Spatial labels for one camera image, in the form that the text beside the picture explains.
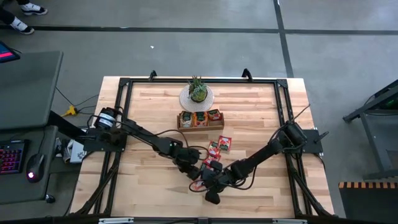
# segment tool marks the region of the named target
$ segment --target computer mouse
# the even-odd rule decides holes
[[[43,178],[44,155],[37,153],[29,158],[26,164],[26,178],[30,183],[36,183]]]

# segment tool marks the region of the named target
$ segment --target plant pot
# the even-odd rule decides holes
[[[203,100],[200,100],[200,101],[194,100],[194,99],[192,98],[192,96],[191,96],[191,100],[194,101],[195,103],[201,103],[201,102],[203,102],[206,98],[207,98],[207,90],[206,90],[206,96],[205,96],[205,98],[204,98]]]

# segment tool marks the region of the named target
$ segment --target desk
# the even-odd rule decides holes
[[[44,200],[49,181],[50,164],[54,154],[54,144],[58,128],[48,126],[45,128],[35,128],[30,130],[19,129],[15,131],[0,132],[0,140],[8,141],[13,139],[28,139],[29,145],[25,152],[24,166],[20,174],[0,175],[0,204],[28,202],[33,200]],[[43,135],[42,147],[39,149]],[[43,179],[37,183],[30,183],[26,179],[26,164],[31,156],[36,153],[45,155]]]
[[[113,107],[120,77],[104,77],[96,108]],[[294,114],[308,105],[303,79],[288,79]],[[183,110],[178,96],[183,83],[136,83],[132,89],[129,119],[153,133],[176,128],[176,115]],[[224,113],[224,130],[186,133],[190,145],[208,147],[220,134],[232,137],[232,150],[223,152],[224,165],[250,156],[262,148],[279,127],[275,93],[265,84],[209,84],[215,95],[212,109]],[[313,127],[310,109],[297,122],[303,129]],[[182,140],[179,133],[164,134]],[[103,152],[94,152],[82,164],[71,212],[88,200],[100,179]],[[333,213],[322,163],[313,155],[303,155],[307,184],[318,201]],[[188,189],[191,181],[168,159],[134,138],[127,141],[116,184],[112,216],[133,217],[293,217],[292,199],[285,158],[273,156],[257,168],[253,188],[246,191],[227,188],[221,203],[205,201],[204,194]],[[303,197],[298,189],[302,211]],[[107,193],[103,197],[106,203]]]

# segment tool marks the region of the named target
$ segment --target person's foot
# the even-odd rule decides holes
[[[10,24],[12,28],[15,30],[18,30],[21,34],[29,35],[33,34],[35,30],[29,26],[27,26],[25,23],[20,21],[17,17],[15,17],[14,21]]]
[[[48,10],[46,10],[45,8],[35,5],[35,4],[32,4],[32,3],[20,5],[20,7],[22,9],[22,12],[27,16],[30,16],[33,14],[41,16],[41,15],[46,15],[48,13]]]

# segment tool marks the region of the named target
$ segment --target wooden tray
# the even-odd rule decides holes
[[[220,113],[221,117],[221,124],[218,125],[211,125],[206,127],[189,127],[189,128],[181,128],[180,127],[180,115],[177,115],[177,129],[182,132],[189,132],[189,131],[212,131],[212,130],[222,130],[224,129],[224,114]]]

